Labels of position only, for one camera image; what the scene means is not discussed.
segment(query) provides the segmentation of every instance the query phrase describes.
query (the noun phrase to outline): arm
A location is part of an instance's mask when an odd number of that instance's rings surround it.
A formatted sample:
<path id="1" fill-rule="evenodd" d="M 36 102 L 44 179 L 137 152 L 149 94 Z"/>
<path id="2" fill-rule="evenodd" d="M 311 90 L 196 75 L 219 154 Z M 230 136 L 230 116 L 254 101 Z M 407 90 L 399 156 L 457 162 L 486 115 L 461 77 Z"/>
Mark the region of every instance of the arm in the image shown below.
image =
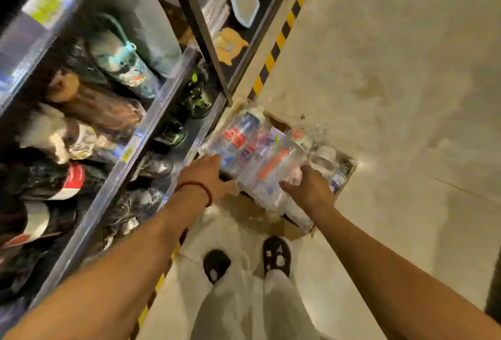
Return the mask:
<path id="1" fill-rule="evenodd" d="M 198 181 L 214 199 L 235 190 L 218 178 L 220 158 L 205 156 L 183 169 L 178 183 Z M 186 185 L 147 223 L 109 254 L 69 277 L 29 312 L 5 340 L 127 338 L 183 230 L 208 203 L 205 190 Z"/>
<path id="2" fill-rule="evenodd" d="M 325 236 L 386 337 L 501 339 L 494 320 L 345 219 L 322 175 L 302 170 L 301 185 L 282 188 Z"/>

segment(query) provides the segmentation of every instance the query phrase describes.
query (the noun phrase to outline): cardboard box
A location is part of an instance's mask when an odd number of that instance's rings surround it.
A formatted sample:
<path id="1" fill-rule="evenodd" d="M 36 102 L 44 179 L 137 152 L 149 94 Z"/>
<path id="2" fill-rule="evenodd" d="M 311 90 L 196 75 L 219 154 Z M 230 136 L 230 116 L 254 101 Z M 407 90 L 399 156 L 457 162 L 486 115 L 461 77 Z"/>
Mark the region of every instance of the cardboard box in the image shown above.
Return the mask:
<path id="1" fill-rule="evenodd" d="M 245 107 L 246 104 L 244 102 L 235 103 L 231 111 L 225 112 L 225 114 L 222 116 L 222 119 L 216 126 L 213 134 L 216 133 L 218 129 L 224 125 L 224 122 L 229 116 L 237 114 Z M 288 124 L 284 120 L 279 119 L 278 117 L 272 115 L 267 111 L 264 111 L 264 113 L 269 118 L 272 125 L 281 132 L 285 133 L 292 128 L 292 124 Z M 335 199 L 337 199 L 339 194 L 341 194 L 345 186 L 348 184 L 350 177 L 352 176 L 356 168 L 356 164 L 353 158 L 339 150 L 336 150 L 336 153 L 336 160 L 340 164 L 349 164 L 351 168 L 347 173 L 346 183 L 342 185 L 340 190 L 334 194 Z M 238 196 L 225 197 L 222 200 L 221 205 L 229 212 L 232 212 L 235 220 L 242 226 L 254 230 L 258 233 L 266 234 L 268 236 L 280 236 L 293 241 L 306 235 L 313 236 L 316 232 L 315 226 L 313 226 L 313 228 L 309 232 L 304 232 L 286 215 L 279 216 L 276 212 L 268 212 L 266 209 L 256 204 L 254 199 L 252 199 L 246 193 L 241 193 Z"/>

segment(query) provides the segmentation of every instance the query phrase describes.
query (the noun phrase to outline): black sneaker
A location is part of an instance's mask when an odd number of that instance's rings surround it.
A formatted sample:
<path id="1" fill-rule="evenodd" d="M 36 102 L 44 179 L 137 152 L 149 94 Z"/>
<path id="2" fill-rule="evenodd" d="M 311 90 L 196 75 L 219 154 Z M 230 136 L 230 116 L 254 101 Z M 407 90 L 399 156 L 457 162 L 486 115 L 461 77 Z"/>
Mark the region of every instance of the black sneaker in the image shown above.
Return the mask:
<path id="1" fill-rule="evenodd" d="M 216 284 L 226 273 L 231 260 L 221 249 L 212 249 L 204 257 L 204 271 L 210 283 Z"/>
<path id="2" fill-rule="evenodd" d="M 270 270 L 279 269 L 289 277 L 291 273 L 291 249 L 280 237 L 270 237 L 263 243 L 265 276 Z"/>

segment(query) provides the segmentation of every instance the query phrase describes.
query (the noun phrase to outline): bracelet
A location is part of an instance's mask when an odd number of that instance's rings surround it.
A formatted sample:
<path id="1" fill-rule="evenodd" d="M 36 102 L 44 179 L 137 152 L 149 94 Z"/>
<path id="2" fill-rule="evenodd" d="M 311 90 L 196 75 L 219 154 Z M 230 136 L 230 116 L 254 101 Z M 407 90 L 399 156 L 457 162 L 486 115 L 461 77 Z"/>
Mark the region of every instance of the bracelet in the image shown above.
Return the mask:
<path id="1" fill-rule="evenodd" d="M 207 203 L 207 205 L 205 207 L 210 207 L 212 205 L 212 192 L 206 187 L 206 185 L 204 185 L 201 182 L 186 181 L 186 182 L 180 183 L 179 185 L 176 186 L 174 192 L 179 191 L 181 189 L 181 187 L 183 187 L 183 186 L 187 186 L 187 185 L 191 185 L 191 184 L 195 185 L 195 186 L 200 186 L 201 188 L 203 188 L 205 190 L 205 193 L 207 194 L 207 197 L 209 198 L 209 203 Z"/>

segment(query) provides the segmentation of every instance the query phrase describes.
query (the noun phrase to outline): shelf post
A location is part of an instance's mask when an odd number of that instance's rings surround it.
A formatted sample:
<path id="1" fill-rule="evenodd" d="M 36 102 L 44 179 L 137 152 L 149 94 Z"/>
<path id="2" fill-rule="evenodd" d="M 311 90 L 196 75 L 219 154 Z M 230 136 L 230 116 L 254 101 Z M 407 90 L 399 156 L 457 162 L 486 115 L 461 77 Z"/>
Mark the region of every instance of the shelf post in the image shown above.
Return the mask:
<path id="1" fill-rule="evenodd" d="M 209 28 L 204 19 L 204 14 L 202 13 L 202 8 L 198 0 L 179 0 L 181 9 L 188 20 L 188 24 L 193 32 L 195 39 L 198 43 L 198 47 L 204 56 L 205 61 L 208 65 L 214 67 L 217 76 L 217 83 L 220 90 L 226 96 L 226 101 L 228 105 L 232 105 L 231 91 L 228 88 L 228 82 L 223 74 L 221 63 L 217 58 L 216 48 L 212 41 L 212 36 L 210 35 Z"/>

